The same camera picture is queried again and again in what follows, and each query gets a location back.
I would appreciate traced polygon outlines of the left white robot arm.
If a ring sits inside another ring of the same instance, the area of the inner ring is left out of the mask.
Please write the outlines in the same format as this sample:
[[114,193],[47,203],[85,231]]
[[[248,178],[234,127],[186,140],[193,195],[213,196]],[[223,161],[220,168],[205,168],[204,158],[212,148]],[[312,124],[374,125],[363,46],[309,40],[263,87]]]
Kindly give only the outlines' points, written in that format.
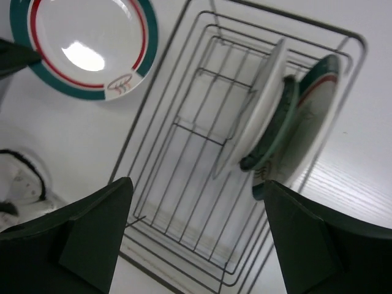
[[[41,62],[41,54],[23,45],[1,39],[1,80]],[[1,231],[37,217],[32,208],[42,208],[47,184],[33,156],[21,144],[21,132],[1,121]]]

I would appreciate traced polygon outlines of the green red rim plate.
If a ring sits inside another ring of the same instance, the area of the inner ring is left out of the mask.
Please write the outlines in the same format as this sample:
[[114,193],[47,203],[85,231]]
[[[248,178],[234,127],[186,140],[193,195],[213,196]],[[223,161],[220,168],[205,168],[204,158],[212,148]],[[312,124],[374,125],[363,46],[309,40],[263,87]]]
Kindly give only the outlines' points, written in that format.
[[53,89],[82,100],[114,100],[134,90],[157,55],[150,1],[11,1],[16,43],[41,59],[31,70]]
[[325,134],[340,77],[341,59],[329,54],[299,81],[299,99],[292,125],[277,151],[254,171],[252,196],[255,200],[265,198],[267,179],[290,186],[308,167]]

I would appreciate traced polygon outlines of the small blue patterned plate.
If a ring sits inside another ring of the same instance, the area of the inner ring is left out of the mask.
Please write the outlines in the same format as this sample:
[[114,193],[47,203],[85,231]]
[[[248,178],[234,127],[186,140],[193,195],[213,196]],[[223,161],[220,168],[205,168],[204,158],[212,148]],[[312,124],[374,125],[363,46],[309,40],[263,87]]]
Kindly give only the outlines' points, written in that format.
[[276,111],[256,147],[242,158],[244,172],[260,168],[278,149],[295,117],[299,101],[299,83],[294,75],[284,77],[284,88]]

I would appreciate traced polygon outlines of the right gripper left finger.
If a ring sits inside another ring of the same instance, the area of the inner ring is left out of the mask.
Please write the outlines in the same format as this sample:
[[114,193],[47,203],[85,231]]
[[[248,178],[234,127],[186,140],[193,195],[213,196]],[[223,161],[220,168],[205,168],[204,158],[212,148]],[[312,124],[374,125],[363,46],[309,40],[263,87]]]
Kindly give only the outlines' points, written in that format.
[[1,232],[1,293],[108,293],[133,193],[122,177]]

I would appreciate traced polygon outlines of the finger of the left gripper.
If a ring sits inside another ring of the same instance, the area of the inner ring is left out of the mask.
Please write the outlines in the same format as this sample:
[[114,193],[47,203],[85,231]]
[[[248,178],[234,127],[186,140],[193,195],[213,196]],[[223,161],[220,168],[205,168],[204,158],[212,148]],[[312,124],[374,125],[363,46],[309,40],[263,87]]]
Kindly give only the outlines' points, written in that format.
[[39,63],[41,60],[42,55],[37,51],[1,39],[0,77],[2,80],[27,66]]

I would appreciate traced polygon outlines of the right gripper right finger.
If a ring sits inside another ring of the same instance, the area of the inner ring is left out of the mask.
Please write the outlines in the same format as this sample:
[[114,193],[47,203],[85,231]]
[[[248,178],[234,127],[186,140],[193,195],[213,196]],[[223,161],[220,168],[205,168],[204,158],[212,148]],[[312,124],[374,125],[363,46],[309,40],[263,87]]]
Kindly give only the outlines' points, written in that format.
[[276,181],[264,202],[287,293],[391,293],[391,229]]

